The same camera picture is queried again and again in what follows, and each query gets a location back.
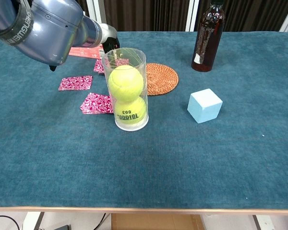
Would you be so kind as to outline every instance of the wooden table edge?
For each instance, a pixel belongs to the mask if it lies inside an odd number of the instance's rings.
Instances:
[[[129,208],[129,207],[0,207],[0,211],[23,212],[106,212],[106,213],[163,213],[163,214],[243,214],[287,215],[288,209],[180,209],[180,208]]]

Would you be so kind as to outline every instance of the floor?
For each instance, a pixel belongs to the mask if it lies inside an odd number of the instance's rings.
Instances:
[[[13,217],[21,225],[26,216],[25,212],[0,212],[0,215]],[[103,214],[98,213],[69,213],[47,212],[44,214],[40,228],[55,230],[61,226],[71,224],[72,230],[92,230],[100,222]],[[106,219],[99,230],[111,230],[111,215]],[[257,230],[252,216],[247,215],[202,215],[206,230]],[[288,230],[288,216],[271,216],[275,230]],[[15,224],[7,219],[0,218],[0,230],[17,230]]]

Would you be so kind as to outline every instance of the foam block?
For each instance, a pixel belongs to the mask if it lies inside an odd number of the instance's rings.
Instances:
[[[222,106],[222,100],[211,90],[191,93],[188,111],[197,123],[215,119]]]

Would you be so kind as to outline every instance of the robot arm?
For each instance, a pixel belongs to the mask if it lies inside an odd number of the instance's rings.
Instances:
[[[63,64],[72,46],[103,44],[105,53],[119,48],[117,31],[83,15],[75,0],[0,0],[0,39],[32,59],[50,65]]]

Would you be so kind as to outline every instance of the black cable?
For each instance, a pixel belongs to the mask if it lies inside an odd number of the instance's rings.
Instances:
[[[20,230],[20,228],[19,228],[19,225],[17,224],[17,222],[12,218],[12,217],[9,217],[9,216],[4,216],[4,215],[0,215],[0,217],[6,217],[6,218],[9,218],[9,219],[11,219],[12,221],[14,221],[14,223],[16,224],[16,226],[17,226],[17,229],[18,230]]]
[[[98,229],[98,228],[100,227],[100,225],[102,224],[102,221],[103,221],[104,218],[105,218],[105,215],[106,215],[106,214],[104,214],[104,216],[101,218],[101,221],[99,222],[99,224],[98,224],[93,230],[96,230],[96,229]]]

